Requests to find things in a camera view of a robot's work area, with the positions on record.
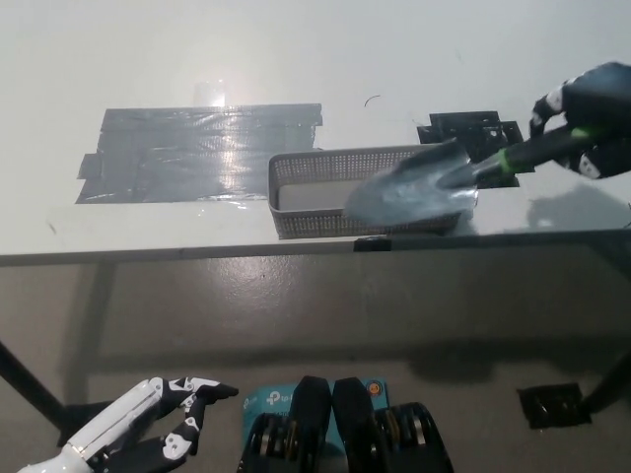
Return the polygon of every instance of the table leg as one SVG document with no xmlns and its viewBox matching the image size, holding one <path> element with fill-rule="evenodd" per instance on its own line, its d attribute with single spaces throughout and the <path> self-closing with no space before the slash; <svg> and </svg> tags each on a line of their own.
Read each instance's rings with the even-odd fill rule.
<svg viewBox="0 0 631 473">
<path fill-rule="evenodd" d="M 631 247 L 627 241 L 592 243 L 592 249 L 602 259 L 631 282 Z M 592 393 L 581 402 L 584 412 L 595 414 L 609 407 L 631 387 L 631 350 L 604 376 Z"/>
<path fill-rule="evenodd" d="M 595 414 L 617 402 L 631 386 L 631 351 L 604 376 L 592 393 L 581 401 L 583 412 Z"/>
<path fill-rule="evenodd" d="M 68 428 L 66 407 L 1 342 L 0 375 L 59 431 Z"/>
</svg>

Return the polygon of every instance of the gray mesh basket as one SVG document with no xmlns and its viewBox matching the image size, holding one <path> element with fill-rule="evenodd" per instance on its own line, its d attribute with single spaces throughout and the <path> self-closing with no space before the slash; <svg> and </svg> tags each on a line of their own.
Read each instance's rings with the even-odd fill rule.
<svg viewBox="0 0 631 473">
<path fill-rule="evenodd" d="M 368 227 L 343 214 L 362 180 L 433 145 L 288 153 L 269 161 L 269 208 L 281 238 L 436 232 L 459 214 L 397 227 Z"/>
</svg>

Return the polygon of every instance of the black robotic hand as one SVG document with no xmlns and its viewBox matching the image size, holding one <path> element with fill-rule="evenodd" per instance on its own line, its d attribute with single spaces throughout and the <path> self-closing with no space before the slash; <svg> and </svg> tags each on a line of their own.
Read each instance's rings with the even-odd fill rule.
<svg viewBox="0 0 631 473">
<path fill-rule="evenodd" d="M 631 66 L 603 64 L 542 97 L 532 110 L 530 137 L 543 134 L 548 120 L 560 114 L 572 127 L 607 131 L 586 153 L 559 157 L 561 166 L 594 179 L 631 170 Z"/>
</svg>

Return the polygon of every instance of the green handle grip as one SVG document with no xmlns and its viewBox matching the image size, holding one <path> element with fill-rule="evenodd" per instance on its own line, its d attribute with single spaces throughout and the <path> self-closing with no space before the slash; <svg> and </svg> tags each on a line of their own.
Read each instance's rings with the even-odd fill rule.
<svg viewBox="0 0 631 473">
<path fill-rule="evenodd" d="M 504 173 L 515 174 L 564 155 L 586 151 L 600 136 L 598 130 L 563 126 L 505 148 L 498 153 L 498 158 Z"/>
</svg>

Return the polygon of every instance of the white table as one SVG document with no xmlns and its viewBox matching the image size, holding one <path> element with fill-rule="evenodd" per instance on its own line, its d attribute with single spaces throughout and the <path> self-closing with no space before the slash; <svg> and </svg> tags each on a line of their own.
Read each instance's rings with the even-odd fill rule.
<svg viewBox="0 0 631 473">
<path fill-rule="evenodd" d="M 106 108 L 192 106 L 219 80 L 226 104 L 320 102 L 325 149 L 415 144 L 430 112 L 497 109 L 526 133 L 549 89 L 631 62 L 630 16 L 591 0 L 6 0 L 0 265 L 351 251 L 279 240 L 266 202 L 73 205 L 79 164 Z M 546 165 L 520 183 L 416 247 L 628 235 L 631 176 Z"/>
</svg>

